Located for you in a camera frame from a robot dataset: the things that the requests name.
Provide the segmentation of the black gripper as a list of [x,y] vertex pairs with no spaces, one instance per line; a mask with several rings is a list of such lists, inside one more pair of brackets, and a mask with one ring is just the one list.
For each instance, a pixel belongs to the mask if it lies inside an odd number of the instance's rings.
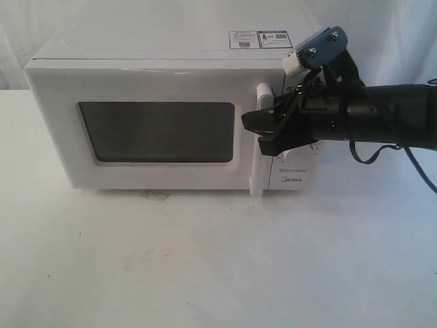
[[271,134],[281,127],[279,136],[273,139],[258,138],[265,156],[277,156],[319,140],[348,139],[346,102],[330,93],[322,81],[302,82],[277,97],[274,109],[250,111],[241,119],[244,129],[255,134]]

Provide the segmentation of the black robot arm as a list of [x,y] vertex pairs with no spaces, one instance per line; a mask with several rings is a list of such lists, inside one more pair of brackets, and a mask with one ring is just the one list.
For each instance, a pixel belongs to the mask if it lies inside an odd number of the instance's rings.
[[312,82],[267,109],[242,115],[261,152],[276,156],[317,141],[357,141],[436,149],[436,87]]

